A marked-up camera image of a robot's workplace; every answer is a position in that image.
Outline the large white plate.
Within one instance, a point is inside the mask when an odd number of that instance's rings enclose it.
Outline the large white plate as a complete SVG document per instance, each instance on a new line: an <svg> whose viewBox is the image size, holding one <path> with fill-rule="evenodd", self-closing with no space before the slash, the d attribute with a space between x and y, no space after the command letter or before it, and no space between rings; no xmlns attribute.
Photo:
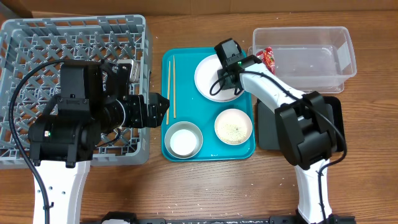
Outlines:
<svg viewBox="0 0 398 224"><path fill-rule="evenodd" d="M234 94L234 89L221 90L217 95L210 95L212 84L218 79L217 71L222 66L216 54L204 58L196 67L194 81L197 90L207 99L219 103L233 101L239 98L243 92Z"/></svg>

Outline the small pink bowl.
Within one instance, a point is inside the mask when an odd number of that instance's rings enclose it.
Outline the small pink bowl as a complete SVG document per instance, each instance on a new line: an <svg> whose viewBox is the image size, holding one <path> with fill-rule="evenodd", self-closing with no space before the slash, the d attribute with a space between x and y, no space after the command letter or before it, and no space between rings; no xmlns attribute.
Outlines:
<svg viewBox="0 0 398 224"><path fill-rule="evenodd" d="M238 109L222 111L215 119L215 133L225 144L237 146L246 142L253 131L250 117Z"/></svg>

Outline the red snack wrapper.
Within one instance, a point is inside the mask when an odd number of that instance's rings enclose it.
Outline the red snack wrapper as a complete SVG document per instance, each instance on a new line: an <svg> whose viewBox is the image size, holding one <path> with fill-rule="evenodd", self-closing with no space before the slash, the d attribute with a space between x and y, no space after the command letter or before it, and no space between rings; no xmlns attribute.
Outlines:
<svg viewBox="0 0 398 224"><path fill-rule="evenodd" d="M275 60L274 60L274 53L272 47L266 47L256 53L256 57L259 58L262 63L264 63L267 69L272 73L275 74Z"/></svg>

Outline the white cup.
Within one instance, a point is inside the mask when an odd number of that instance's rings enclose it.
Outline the white cup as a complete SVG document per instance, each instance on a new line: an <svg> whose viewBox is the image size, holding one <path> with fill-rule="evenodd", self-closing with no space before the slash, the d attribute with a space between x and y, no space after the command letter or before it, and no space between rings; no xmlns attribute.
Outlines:
<svg viewBox="0 0 398 224"><path fill-rule="evenodd" d="M188 129L176 131L170 139L171 150L180 157L189 156L197 146L197 138Z"/></svg>

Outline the pile of rice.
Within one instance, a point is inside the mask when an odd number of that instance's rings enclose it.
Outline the pile of rice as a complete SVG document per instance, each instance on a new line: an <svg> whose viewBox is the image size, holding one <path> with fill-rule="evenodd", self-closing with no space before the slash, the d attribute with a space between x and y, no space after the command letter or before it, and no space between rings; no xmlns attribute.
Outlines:
<svg viewBox="0 0 398 224"><path fill-rule="evenodd" d="M218 123L216 134L226 144L236 145L243 143L247 138L248 128L243 123Z"/></svg>

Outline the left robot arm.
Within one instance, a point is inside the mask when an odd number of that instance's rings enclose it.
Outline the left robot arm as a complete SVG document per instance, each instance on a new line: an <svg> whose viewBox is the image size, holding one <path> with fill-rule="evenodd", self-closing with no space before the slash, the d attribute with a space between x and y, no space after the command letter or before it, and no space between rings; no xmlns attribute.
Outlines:
<svg viewBox="0 0 398 224"><path fill-rule="evenodd" d="M81 200L102 134L119 128L156 128L170 106L158 93L132 95L139 76L135 61L66 60L60 67L59 94L30 126L29 157L44 184L48 205L34 223L79 223Z"/></svg>

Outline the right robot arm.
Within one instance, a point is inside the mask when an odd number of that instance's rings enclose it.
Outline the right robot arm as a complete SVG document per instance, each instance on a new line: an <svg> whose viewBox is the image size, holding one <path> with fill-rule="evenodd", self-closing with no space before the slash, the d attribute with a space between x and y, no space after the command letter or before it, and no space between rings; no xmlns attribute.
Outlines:
<svg viewBox="0 0 398 224"><path fill-rule="evenodd" d="M330 223L327 169L335 165L332 153L345 150L346 142L328 118L324 97L288 86L257 56L244 56L233 39L220 42L214 50L221 63L216 81L220 88L248 92L273 110L280 151L295 168L298 216L305 223Z"/></svg>

